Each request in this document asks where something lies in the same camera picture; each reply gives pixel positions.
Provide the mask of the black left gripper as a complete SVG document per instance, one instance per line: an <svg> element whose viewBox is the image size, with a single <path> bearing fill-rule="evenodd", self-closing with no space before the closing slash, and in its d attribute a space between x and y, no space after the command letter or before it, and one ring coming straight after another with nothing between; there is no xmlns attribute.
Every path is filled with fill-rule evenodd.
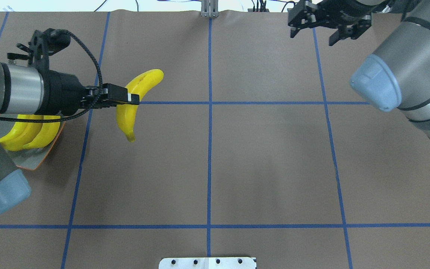
<svg viewBox="0 0 430 269"><path fill-rule="evenodd" d="M89 109L140 104L139 95L129 93L125 87L110 83L85 87L72 74L49 70L43 82L49 85L43 97L44 115L60 113L63 116L72 116L80 109L84 97L86 97L86 107Z"/></svg>

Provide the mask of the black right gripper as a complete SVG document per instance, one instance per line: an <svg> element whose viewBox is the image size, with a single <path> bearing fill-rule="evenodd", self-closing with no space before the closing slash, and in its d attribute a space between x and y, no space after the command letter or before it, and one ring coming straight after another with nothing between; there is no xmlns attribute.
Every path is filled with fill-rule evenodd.
<svg viewBox="0 0 430 269"><path fill-rule="evenodd" d="M356 40L372 26L372 21L359 21L372 10L372 5L358 0L323 0L318 4L299 0L288 9L290 38L315 22L314 27L337 28L329 37L329 46L345 39Z"/></svg>

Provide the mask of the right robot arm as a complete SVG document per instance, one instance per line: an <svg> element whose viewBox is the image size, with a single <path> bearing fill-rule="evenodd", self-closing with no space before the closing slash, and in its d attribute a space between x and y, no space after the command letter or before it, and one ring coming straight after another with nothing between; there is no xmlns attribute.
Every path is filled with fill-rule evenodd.
<svg viewBox="0 0 430 269"><path fill-rule="evenodd" d="M335 29L329 38L357 39L375 11L400 9L399 26L350 78L351 88L382 112L400 110L430 140L430 0L299 0L288 11L290 37L306 28Z"/></svg>

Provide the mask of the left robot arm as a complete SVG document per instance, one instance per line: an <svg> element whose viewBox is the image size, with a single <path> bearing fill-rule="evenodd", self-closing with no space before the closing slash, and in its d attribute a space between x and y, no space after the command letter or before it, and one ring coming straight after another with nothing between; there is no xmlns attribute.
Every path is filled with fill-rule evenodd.
<svg viewBox="0 0 430 269"><path fill-rule="evenodd" d="M0 114L56 115L72 117L87 109L101 94L94 108L138 105L142 94L136 92L135 78L126 87L113 84L83 86L75 75L49 69L47 63L27 67L0 62ZM27 199L31 188L22 170L14 164L0 143L0 215Z"/></svg>

